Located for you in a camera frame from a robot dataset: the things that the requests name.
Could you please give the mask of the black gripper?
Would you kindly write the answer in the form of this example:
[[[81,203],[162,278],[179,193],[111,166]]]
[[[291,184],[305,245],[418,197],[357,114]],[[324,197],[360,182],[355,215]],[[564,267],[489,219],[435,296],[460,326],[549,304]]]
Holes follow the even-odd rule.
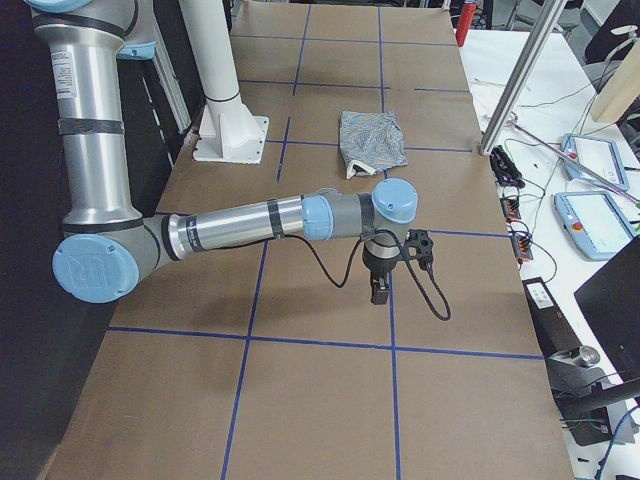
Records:
[[[390,296],[388,274],[395,268],[400,259],[400,254],[383,258],[372,253],[367,247],[363,248],[362,259],[365,267],[370,272],[371,303],[373,305],[385,305]]]

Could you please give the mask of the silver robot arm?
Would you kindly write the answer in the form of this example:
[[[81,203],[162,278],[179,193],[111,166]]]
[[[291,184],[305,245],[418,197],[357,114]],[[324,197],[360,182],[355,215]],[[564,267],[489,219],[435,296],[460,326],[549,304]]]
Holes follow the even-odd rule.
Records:
[[[32,1],[35,33],[47,44],[55,83],[70,209],[52,256],[58,284],[88,303],[110,303],[145,277],[193,253],[281,238],[312,246],[354,240],[369,271],[371,300],[408,262],[418,194],[391,178],[369,193],[322,189],[209,213],[158,211],[168,170],[128,146],[120,84],[158,79],[172,67],[150,1]]]

